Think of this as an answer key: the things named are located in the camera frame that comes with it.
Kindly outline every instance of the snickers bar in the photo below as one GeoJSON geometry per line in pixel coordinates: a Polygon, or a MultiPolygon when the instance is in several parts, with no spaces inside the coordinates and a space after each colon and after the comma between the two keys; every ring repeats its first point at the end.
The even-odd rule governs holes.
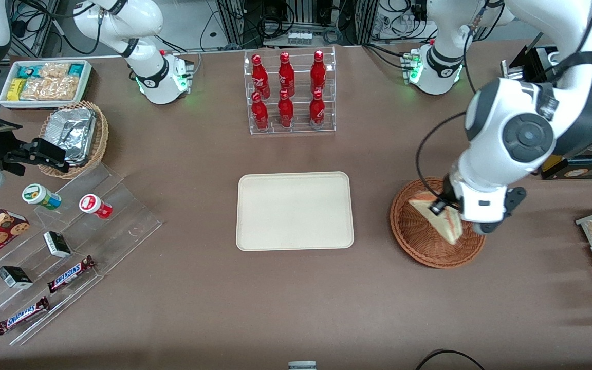
{"type": "Polygon", "coordinates": [[[24,311],[19,312],[12,318],[0,321],[0,335],[6,334],[9,330],[12,330],[16,325],[30,319],[32,316],[35,316],[36,314],[42,311],[49,311],[50,309],[51,307],[49,307],[49,301],[47,300],[47,297],[40,298],[40,300],[36,304],[30,306],[24,311]]]}
{"type": "Polygon", "coordinates": [[[52,281],[51,283],[47,283],[47,286],[49,286],[49,293],[54,293],[58,289],[63,288],[63,286],[66,286],[74,279],[77,279],[78,276],[83,274],[87,269],[90,269],[92,266],[95,266],[95,262],[89,255],[83,260],[81,260],[74,267],[72,267],[72,269],[63,272],[63,274],[57,277],[54,281],[52,281]]]}

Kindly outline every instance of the white tray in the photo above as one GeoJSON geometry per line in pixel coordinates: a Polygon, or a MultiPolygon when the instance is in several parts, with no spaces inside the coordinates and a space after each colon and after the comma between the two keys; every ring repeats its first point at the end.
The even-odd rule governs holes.
{"type": "Polygon", "coordinates": [[[91,64],[86,61],[85,59],[51,59],[51,60],[37,60],[37,61],[19,61],[15,62],[10,66],[9,74],[6,77],[6,82],[4,83],[4,87],[2,88],[2,92],[0,93],[0,104],[2,107],[6,107],[9,109],[43,109],[43,108],[57,108],[63,107],[63,105],[68,105],[70,103],[78,103],[82,100],[86,86],[88,84],[88,78],[90,77],[92,66],[91,64]],[[42,65],[44,63],[70,63],[70,64],[78,64],[84,65],[84,69],[82,70],[82,74],[79,76],[79,84],[77,85],[77,92],[75,93],[75,98],[72,100],[43,100],[43,101],[29,101],[29,100],[19,100],[19,101],[12,101],[7,100],[6,95],[8,94],[8,90],[10,87],[10,82],[13,78],[17,77],[17,73],[22,66],[35,66],[35,65],[42,65]]]}
{"type": "Polygon", "coordinates": [[[352,244],[350,185],[345,173],[245,175],[239,180],[240,250],[320,250],[352,244]]]}

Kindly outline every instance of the bottle cap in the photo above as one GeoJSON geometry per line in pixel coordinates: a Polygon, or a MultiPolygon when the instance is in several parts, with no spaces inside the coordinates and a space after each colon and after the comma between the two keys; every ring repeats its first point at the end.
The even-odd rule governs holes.
{"type": "Polygon", "coordinates": [[[102,206],[102,199],[95,194],[87,194],[79,201],[79,209],[85,213],[96,213],[102,206]]]}

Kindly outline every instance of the clear acrylic rack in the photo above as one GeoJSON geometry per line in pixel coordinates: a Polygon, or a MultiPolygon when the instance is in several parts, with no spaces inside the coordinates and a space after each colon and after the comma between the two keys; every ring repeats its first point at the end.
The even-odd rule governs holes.
{"type": "Polygon", "coordinates": [[[245,52],[244,55],[244,80],[246,89],[246,105],[248,106],[248,122],[251,134],[295,134],[295,133],[330,133],[336,130],[336,59],[334,47],[303,47],[294,49],[266,49],[245,52]],[[310,102],[312,92],[310,91],[310,70],[314,63],[315,51],[324,52],[324,65],[326,65],[326,86],[323,91],[323,101],[326,104],[324,112],[324,124],[321,129],[310,127],[310,102]],[[280,52],[289,53],[291,65],[294,67],[296,94],[291,97],[294,104],[294,124],[291,128],[284,128],[280,124],[278,102],[280,101],[280,81],[278,70],[280,69],[280,52]],[[268,73],[268,85],[271,89],[270,98],[264,103],[268,108],[268,130],[259,131],[254,124],[251,105],[251,94],[253,86],[253,64],[251,56],[259,54],[262,57],[262,64],[268,73]]]}
{"type": "Polygon", "coordinates": [[[43,295],[51,305],[48,312],[38,314],[2,336],[10,345],[21,345],[31,339],[162,225],[134,198],[122,178],[104,164],[80,174],[56,193],[63,199],[61,206],[54,211],[37,207],[33,215],[27,217],[30,229],[0,251],[0,267],[22,267],[33,281],[30,288],[19,290],[9,288],[0,278],[0,321],[35,304],[43,295]],[[113,206],[113,214],[101,220],[80,211],[78,202],[85,194],[100,196],[113,206]],[[43,239],[43,234],[49,230],[63,234],[72,250],[70,257],[58,258],[49,253],[43,239]],[[87,255],[92,256],[96,266],[50,295],[47,283],[87,255]]]}

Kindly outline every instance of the small white box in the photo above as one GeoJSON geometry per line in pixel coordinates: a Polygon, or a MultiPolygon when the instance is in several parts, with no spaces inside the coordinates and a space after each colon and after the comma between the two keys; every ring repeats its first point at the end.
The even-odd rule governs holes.
{"type": "Polygon", "coordinates": [[[88,78],[90,77],[90,72],[92,70],[91,64],[84,60],[84,59],[49,59],[49,60],[36,60],[36,61],[19,61],[15,62],[10,66],[10,71],[8,76],[6,77],[6,82],[2,89],[2,93],[0,93],[0,104],[2,107],[6,107],[9,109],[44,109],[44,108],[57,108],[63,107],[63,105],[68,105],[70,103],[78,103],[82,101],[84,97],[84,93],[86,90],[86,85],[88,84],[88,78]],[[77,85],[77,92],[75,93],[75,98],[72,100],[43,100],[43,101],[30,101],[30,100],[8,100],[6,95],[10,88],[10,82],[12,82],[13,78],[17,78],[18,71],[20,68],[28,67],[28,66],[37,66],[42,65],[44,63],[70,63],[73,65],[84,65],[84,69],[82,70],[81,75],[79,76],[79,84],[77,85]]]}

